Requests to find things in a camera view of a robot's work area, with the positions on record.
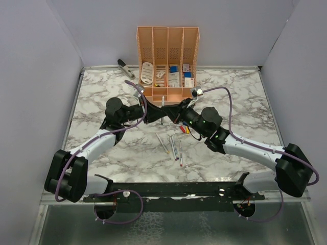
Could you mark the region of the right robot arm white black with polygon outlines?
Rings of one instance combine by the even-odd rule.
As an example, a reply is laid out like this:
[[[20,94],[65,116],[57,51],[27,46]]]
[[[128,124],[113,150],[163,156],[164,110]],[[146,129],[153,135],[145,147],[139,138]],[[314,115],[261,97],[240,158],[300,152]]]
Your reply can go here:
[[[197,113],[188,102],[163,106],[162,111],[173,123],[186,123],[194,129],[205,138],[204,143],[211,151],[243,157],[269,168],[267,172],[248,174],[235,186],[239,199],[278,188],[292,197],[303,195],[313,170],[299,146],[292,143],[286,147],[273,146],[238,136],[221,126],[222,117],[214,107],[206,107]]]

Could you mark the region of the white pen yellow tip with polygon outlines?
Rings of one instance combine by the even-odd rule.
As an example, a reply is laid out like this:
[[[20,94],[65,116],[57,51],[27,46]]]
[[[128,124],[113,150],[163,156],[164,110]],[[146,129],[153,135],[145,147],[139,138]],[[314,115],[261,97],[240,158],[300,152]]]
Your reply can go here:
[[[170,152],[168,150],[168,148],[166,147],[166,145],[164,144],[163,140],[161,139],[161,137],[158,135],[158,133],[155,133],[156,137],[158,138],[160,144],[162,145],[164,151],[169,155]]]

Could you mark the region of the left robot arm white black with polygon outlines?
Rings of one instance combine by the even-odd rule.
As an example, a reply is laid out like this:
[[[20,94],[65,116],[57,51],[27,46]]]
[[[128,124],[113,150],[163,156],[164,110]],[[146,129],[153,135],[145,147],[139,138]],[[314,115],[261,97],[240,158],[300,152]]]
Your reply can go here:
[[[58,150],[54,154],[44,184],[45,190],[53,193],[57,202],[77,202],[89,194],[95,194],[103,202],[110,200],[113,194],[110,180],[99,175],[88,175],[89,164],[120,142],[125,131],[132,128],[125,125],[127,122],[136,120],[148,124],[165,115],[162,108],[149,101],[126,106],[117,97],[109,99],[104,121],[97,133],[72,150]]]

